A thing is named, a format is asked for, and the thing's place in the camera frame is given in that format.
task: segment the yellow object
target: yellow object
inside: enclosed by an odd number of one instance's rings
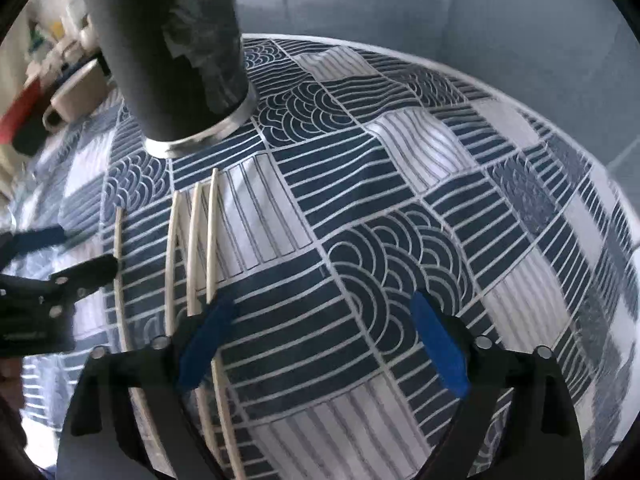
[[[51,25],[51,33],[56,40],[61,40],[65,37],[65,27],[63,27],[60,20],[57,20],[53,25]]]

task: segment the red object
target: red object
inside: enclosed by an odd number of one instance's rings
[[[15,134],[29,118],[41,95],[40,79],[36,78],[14,99],[0,119],[0,144],[10,144],[14,140]]]

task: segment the silver rim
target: silver rim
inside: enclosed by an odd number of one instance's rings
[[[242,104],[219,123],[180,140],[162,141],[144,137],[143,142],[146,152],[157,158],[174,158],[176,156],[190,155],[206,146],[217,144],[220,140],[226,139],[251,117],[257,102],[258,94],[254,86],[249,82],[249,89]]]

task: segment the metal bolt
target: metal bolt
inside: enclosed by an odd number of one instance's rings
[[[491,342],[491,340],[484,335],[480,335],[478,337],[476,337],[476,346],[478,348],[481,348],[482,350],[488,350],[489,348],[491,348],[494,344]]]
[[[154,350],[163,350],[169,346],[169,338],[165,335],[159,335],[151,342],[151,346]]]
[[[91,350],[91,357],[93,359],[100,359],[107,355],[107,349],[104,346],[97,346],[93,350]]]
[[[61,305],[52,306],[51,309],[49,310],[49,317],[51,319],[56,319],[57,317],[60,317],[61,314],[62,314]]]
[[[548,346],[539,346],[536,348],[536,353],[543,359],[551,359],[554,355]]]

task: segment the checkered tablecloth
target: checkered tablecloth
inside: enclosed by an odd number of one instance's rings
[[[428,60],[280,36],[245,38],[244,50],[260,101],[214,147],[147,155],[116,91],[51,137],[17,221],[78,234],[11,272],[42,278],[112,251],[124,208],[127,329],[143,346],[164,331],[172,192],[180,317],[193,187],[217,167],[218,285],[238,306],[222,358],[249,478],[415,475],[457,405],[408,313],[425,286],[476,335],[553,348],[597,471],[640,409],[638,220],[602,165],[524,105]],[[74,331],[74,352],[25,364],[25,413],[57,429],[88,351],[118,349],[112,287],[78,303]],[[509,402],[472,471],[490,462]]]

